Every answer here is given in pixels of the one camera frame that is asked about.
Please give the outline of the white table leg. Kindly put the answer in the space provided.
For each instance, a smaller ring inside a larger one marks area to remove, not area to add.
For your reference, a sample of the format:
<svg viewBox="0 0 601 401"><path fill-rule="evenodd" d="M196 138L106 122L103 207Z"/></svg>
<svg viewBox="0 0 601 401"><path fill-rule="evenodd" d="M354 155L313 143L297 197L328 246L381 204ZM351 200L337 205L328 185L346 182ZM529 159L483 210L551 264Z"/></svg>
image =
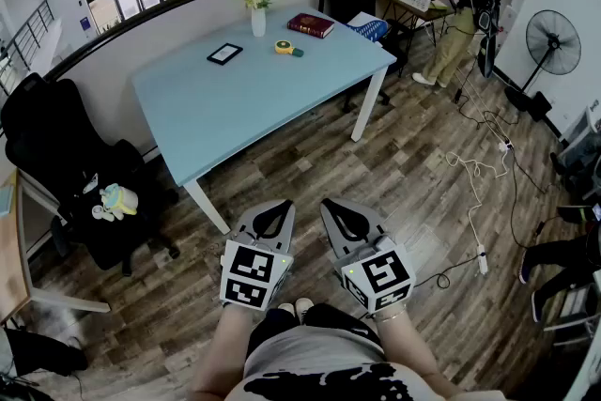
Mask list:
<svg viewBox="0 0 601 401"><path fill-rule="evenodd" d="M387 67L377 71L371 76L369 86L362 102L361 110L357 117L354 129L351 133L351 140L359 142L365 130L369 117L376 103L378 93L386 76Z"/></svg>
<svg viewBox="0 0 601 401"><path fill-rule="evenodd" d="M184 185L188 195L194 200L197 206L206 214L210 221L219 229L219 231L226 235L230 232L230 227L220 215L218 210L208 199L206 193L200 187L198 181L193 179Z"/></svg>

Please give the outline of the person's black shorts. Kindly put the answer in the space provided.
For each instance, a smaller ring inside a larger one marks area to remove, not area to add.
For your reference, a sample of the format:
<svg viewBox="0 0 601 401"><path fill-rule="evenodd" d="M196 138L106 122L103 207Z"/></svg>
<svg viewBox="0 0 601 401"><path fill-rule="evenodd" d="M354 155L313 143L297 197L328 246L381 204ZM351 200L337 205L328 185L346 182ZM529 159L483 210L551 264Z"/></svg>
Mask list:
<svg viewBox="0 0 601 401"><path fill-rule="evenodd" d="M344 330L381 346L376 333L364 322L326 303L319 303L308 309L302 322L295 309L292 312L282 308L269 309L251 333L247 355L270 338L299 326Z"/></svg>

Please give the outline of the pastel plush toy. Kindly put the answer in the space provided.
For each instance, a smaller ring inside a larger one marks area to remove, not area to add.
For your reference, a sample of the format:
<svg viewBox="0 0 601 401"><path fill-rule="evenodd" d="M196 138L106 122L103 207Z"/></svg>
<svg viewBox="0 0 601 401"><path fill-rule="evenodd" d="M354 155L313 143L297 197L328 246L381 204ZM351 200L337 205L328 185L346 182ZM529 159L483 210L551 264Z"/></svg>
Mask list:
<svg viewBox="0 0 601 401"><path fill-rule="evenodd" d="M122 221L126 215L137 214L138 196L134 191L114 183L100 189L100 205L92 208L92 217L96 220Z"/></svg>

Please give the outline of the person's right forearm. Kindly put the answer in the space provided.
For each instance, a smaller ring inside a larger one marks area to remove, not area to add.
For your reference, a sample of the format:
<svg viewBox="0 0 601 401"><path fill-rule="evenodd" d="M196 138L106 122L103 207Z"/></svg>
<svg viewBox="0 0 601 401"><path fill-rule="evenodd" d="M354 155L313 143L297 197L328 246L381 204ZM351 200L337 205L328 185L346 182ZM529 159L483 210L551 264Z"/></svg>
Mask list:
<svg viewBox="0 0 601 401"><path fill-rule="evenodd" d="M374 321L389 362L405 365L445 399L464 392L440 372L433 352L413 327L402 302L375 313Z"/></svg>

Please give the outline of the black standing floor fan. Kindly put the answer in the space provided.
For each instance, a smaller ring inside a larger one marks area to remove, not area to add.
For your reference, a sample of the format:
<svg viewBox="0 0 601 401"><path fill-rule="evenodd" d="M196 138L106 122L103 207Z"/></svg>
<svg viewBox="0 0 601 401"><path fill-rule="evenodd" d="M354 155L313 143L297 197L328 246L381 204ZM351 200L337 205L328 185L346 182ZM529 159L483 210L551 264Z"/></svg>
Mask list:
<svg viewBox="0 0 601 401"><path fill-rule="evenodd" d="M551 104L540 91L529 94L540 71L563 76L579 64L581 42L576 28L560 12L544 9L536 12L526 28L526 46L535 68L521 87L508 86L505 96L519 112L528 113L534 121L542 120Z"/></svg>

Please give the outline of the black bag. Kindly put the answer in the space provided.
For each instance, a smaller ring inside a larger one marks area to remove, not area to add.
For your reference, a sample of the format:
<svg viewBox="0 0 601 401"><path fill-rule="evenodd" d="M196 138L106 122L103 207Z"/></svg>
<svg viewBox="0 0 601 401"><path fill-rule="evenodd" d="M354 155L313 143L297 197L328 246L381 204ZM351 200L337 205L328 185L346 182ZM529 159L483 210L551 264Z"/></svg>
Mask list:
<svg viewBox="0 0 601 401"><path fill-rule="evenodd" d="M51 337L0 328L0 373L22 377L39 369L63 377L88 367L85 354Z"/></svg>

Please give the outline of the black picture frame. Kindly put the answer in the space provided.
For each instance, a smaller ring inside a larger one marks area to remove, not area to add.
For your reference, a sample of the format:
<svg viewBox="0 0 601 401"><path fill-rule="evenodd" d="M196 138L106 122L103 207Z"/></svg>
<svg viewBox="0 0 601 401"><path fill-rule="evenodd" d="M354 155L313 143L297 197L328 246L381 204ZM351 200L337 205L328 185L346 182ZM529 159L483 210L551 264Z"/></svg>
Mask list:
<svg viewBox="0 0 601 401"><path fill-rule="evenodd" d="M211 53L207 60L209 62L215 63L217 65L223 66L227 64L230 60L232 60L235 56L240 54L243 51L242 47L231 43L225 43L216 51Z"/></svg>

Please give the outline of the person's left forearm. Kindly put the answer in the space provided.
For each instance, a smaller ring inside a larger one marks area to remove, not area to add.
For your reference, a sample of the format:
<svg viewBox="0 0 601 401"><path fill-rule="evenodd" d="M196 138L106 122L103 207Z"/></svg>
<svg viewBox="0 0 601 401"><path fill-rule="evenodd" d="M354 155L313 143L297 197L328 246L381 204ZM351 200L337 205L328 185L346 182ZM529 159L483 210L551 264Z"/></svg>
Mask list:
<svg viewBox="0 0 601 401"><path fill-rule="evenodd" d="M192 377L188 401L224 401L241 382L253 311L227 304Z"/></svg>

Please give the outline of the blue patterned box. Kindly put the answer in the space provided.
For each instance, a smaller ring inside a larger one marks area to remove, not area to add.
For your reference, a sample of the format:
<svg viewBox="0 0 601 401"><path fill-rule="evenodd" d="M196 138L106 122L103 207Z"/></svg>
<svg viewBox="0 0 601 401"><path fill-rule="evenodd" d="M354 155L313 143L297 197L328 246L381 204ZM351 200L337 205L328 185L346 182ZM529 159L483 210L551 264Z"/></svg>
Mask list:
<svg viewBox="0 0 601 401"><path fill-rule="evenodd" d="M389 28L385 21L365 12L358 13L347 23L347 27L372 42L380 41L386 35Z"/></svg>

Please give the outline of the dark red hardcover book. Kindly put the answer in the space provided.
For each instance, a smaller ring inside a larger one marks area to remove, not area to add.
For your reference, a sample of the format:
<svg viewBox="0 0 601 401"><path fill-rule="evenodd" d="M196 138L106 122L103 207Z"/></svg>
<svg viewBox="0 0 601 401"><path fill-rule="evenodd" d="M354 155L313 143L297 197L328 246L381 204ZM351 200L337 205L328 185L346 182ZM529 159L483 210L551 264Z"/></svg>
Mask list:
<svg viewBox="0 0 601 401"><path fill-rule="evenodd" d="M334 21L312 14L299 13L287 22L286 27L289 30L307 34L318 39L324 39L332 31L334 25Z"/></svg>

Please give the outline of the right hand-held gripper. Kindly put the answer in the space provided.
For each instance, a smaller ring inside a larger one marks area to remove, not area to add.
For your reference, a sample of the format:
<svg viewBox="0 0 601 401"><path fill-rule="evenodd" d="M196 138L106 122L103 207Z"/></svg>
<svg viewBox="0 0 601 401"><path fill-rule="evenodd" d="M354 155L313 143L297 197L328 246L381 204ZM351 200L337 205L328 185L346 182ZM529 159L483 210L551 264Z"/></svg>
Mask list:
<svg viewBox="0 0 601 401"><path fill-rule="evenodd" d="M416 284L407 250L388 235L351 252L356 241L370 241L384 232L379 214L343 198L325 198L320 213L336 256L342 286L369 313L375 314L405 301Z"/></svg>

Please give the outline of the black padded office chair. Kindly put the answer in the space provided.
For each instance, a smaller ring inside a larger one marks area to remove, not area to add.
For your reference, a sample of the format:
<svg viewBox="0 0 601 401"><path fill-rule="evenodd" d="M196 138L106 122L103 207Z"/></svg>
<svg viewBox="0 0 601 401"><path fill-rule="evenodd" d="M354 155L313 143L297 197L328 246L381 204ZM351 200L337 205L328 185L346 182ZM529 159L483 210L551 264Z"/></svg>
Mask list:
<svg viewBox="0 0 601 401"><path fill-rule="evenodd" d="M161 187L129 141L109 145L98 135L72 80L28 75L9 95L0 123L8 159L57 200L51 232L59 252L83 244L101 269L119 265L126 276L134 251L150 241L178 258L159 223L177 193ZM102 205L100 191L113 184L137 195L136 214L111 221L93 211Z"/></svg>

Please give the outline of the small yellow desk fan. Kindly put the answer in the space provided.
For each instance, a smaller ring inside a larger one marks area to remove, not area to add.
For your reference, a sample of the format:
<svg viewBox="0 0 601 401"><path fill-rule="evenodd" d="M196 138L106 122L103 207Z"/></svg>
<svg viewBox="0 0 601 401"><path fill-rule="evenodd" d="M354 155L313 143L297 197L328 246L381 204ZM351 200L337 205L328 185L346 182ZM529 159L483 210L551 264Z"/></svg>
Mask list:
<svg viewBox="0 0 601 401"><path fill-rule="evenodd" d="M303 57L304 51L295 48L290 41L287 40L278 40L275 42L274 50L277 54L289 54L295 57Z"/></svg>

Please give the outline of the person's white printed shirt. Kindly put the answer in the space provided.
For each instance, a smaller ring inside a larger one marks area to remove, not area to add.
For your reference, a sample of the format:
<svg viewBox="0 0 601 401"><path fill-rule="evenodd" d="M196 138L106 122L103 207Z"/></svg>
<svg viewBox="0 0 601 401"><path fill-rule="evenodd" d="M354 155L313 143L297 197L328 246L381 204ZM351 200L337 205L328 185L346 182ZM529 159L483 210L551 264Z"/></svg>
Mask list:
<svg viewBox="0 0 601 401"><path fill-rule="evenodd" d="M445 401L357 334L299 326L262 343L224 401Z"/></svg>

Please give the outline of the wooden table with white legs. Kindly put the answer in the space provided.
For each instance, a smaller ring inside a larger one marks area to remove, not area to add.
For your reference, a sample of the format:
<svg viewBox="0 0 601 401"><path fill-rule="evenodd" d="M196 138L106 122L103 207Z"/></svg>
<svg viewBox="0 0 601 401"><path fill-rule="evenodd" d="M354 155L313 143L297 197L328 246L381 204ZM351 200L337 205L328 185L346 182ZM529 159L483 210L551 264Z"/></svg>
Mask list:
<svg viewBox="0 0 601 401"><path fill-rule="evenodd" d="M39 191L14 170L2 187L12 189L8 213L0 217L0 325L6 324L30 302L72 310L109 313L107 302L89 301L34 287L31 280L23 225L23 193Z"/></svg>

